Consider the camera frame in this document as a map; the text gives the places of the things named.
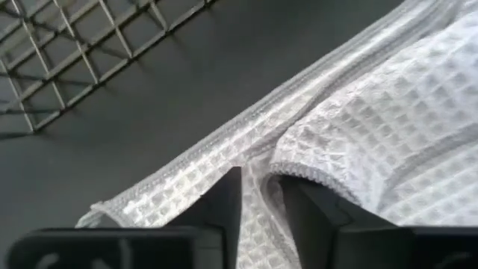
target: wire rack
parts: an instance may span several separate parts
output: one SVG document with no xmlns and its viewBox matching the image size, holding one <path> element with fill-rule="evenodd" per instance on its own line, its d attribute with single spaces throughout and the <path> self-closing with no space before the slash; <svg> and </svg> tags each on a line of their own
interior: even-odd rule
<svg viewBox="0 0 478 269">
<path fill-rule="evenodd" d="M 44 129 L 215 0 L 0 0 L 0 140 Z"/>
</svg>

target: gray surface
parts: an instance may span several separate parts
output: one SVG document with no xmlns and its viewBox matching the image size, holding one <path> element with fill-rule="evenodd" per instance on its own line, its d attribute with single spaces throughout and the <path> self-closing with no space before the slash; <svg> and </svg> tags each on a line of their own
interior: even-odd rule
<svg viewBox="0 0 478 269">
<path fill-rule="evenodd" d="M 72 226 L 400 0 L 219 0 L 42 135 L 0 141 L 0 254 Z"/>
</svg>

